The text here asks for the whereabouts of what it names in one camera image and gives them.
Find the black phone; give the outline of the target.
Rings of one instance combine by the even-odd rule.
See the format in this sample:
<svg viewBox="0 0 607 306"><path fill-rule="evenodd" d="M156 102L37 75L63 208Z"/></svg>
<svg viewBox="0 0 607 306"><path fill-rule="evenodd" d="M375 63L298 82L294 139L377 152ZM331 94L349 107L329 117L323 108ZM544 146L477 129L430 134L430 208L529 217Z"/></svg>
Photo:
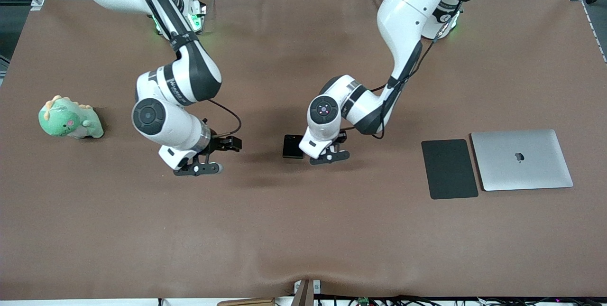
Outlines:
<svg viewBox="0 0 607 306"><path fill-rule="evenodd" d="M284 135L282 157L286 159L303 159L304 153L301 148L299 148L302 138L302 135Z"/></svg>

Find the black mouse pad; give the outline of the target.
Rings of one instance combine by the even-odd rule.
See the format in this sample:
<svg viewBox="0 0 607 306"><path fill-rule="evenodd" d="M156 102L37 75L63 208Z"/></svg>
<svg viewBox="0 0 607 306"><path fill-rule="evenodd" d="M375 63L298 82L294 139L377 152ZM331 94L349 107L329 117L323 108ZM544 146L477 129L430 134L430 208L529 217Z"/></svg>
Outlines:
<svg viewBox="0 0 607 306"><path fill-rule="evenodd" d="M444 200L478 196L466 140L423 141L421 147L431 199Z"/></svg>

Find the brown table cover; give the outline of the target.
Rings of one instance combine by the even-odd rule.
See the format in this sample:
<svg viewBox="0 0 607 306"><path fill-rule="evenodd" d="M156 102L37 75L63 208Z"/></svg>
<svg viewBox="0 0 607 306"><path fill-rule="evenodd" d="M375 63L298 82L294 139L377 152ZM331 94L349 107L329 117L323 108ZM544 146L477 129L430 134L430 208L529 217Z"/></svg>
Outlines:
<svg viewBox="0 0 607 306"><path fill-rule="evenodd" d="M328 79L375 88L378 0L216 0L204 46L243 120L217 176L177 177L130 120L136 78L174 60L145 16L91 0L28 15L0 87L0 300L607 297L607 64L570 0L473 0L408 81L382 140L288 163ZM52 137L54 96L101 138ZM554 129L574 186L431 199L421 142Z"/></svg>

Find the green dinosaur plush toy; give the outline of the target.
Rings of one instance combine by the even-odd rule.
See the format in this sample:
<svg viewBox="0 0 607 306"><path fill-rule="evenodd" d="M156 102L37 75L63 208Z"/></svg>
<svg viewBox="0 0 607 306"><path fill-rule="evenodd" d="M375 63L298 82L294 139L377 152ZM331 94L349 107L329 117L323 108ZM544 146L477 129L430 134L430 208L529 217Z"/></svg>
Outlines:
<svg viewBox="0 0 607 306"><path fill-rule="evenodd" d="M41 128L52 137L101 138L101 120L90 105L74 102L68 97L54 96L39 110Z"/></svg>

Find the brown wooden board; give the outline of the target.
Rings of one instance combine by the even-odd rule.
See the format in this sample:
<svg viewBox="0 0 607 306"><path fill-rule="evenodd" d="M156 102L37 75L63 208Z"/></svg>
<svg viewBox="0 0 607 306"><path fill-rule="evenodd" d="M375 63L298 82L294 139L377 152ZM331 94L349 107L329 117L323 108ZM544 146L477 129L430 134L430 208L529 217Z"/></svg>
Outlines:
<svg viewBox="0 0 607 306"><path fill-rule="evenodd" d="M216 306L276 306L276 298L222 300Z"/></svg>

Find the silver closed laptop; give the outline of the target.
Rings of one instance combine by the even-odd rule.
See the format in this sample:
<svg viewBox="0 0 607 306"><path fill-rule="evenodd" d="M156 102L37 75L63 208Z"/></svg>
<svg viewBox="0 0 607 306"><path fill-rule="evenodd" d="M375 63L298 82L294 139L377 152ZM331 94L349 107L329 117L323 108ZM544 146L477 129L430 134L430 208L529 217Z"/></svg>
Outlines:
<svg viewBox="0 0 607 306"><path fill-rule="evenodd" d="M553 129L473 132L484 191L573 187Z"/></svg>

